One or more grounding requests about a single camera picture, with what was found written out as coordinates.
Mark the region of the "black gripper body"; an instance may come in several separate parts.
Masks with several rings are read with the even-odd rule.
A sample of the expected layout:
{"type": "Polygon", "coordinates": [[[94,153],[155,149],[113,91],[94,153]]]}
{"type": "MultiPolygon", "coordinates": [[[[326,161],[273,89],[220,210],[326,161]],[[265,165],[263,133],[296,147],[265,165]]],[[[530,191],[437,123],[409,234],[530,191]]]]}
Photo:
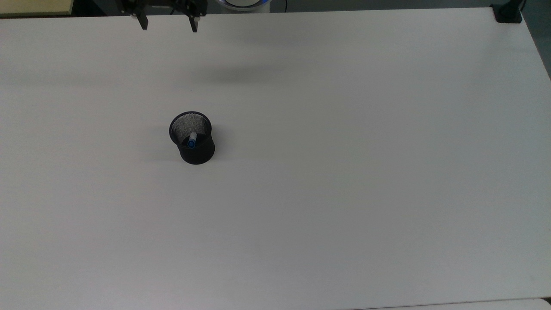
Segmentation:
{"type": "Polygon", "coordinates": [[[122,12],[140,11],[146,6],[168,7],[182,13],[207,13],[208,0],[123,0],[122,12]]]}

